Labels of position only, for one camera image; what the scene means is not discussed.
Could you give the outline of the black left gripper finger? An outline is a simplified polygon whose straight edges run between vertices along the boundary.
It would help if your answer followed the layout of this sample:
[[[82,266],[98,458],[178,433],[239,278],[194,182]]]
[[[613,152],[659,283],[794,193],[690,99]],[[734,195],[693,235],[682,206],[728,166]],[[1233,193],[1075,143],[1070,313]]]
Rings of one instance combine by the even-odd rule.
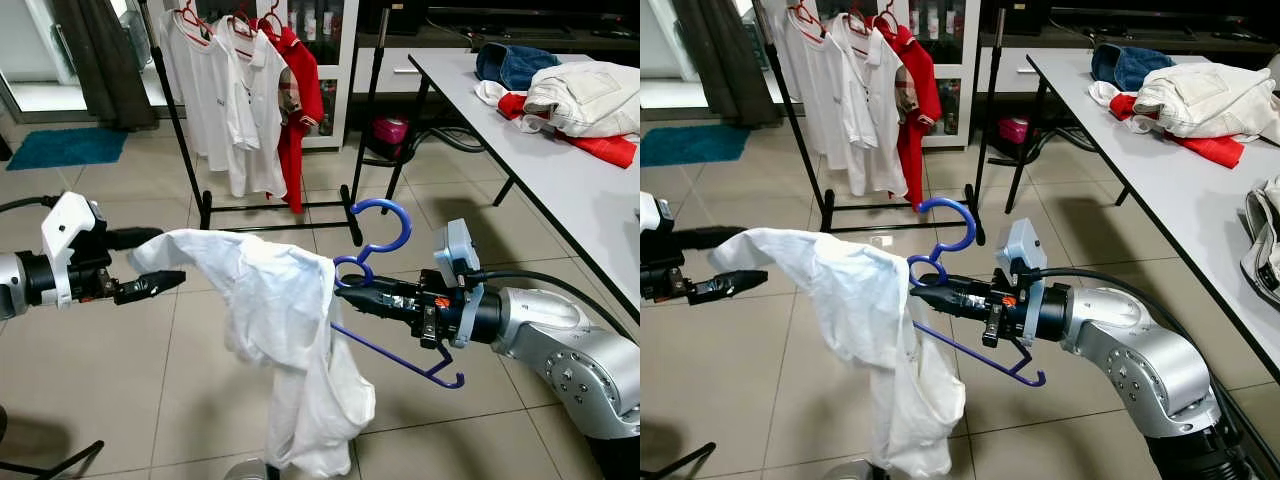
[[[710,280],[700,283],[700,302],[707,303],[733,297],[742,291],[750,291],[751,288],[768,282],[768,271],[763,270],[721,273]]]
[[[165,291],[177,288],[186,280],[186,271],[161,270],[140,275],[132,282],[120,283],[115,291],[115,305],[128,305],[152,298]]]
[[[154,227],[125,227],[105,232],[105,247],[109,251],[136,250],[141,244],[161,236],[163,229]]]
[[[744,227],[692,228],[687,230],[687,247],[690,250],[713,250],[744,230]]]

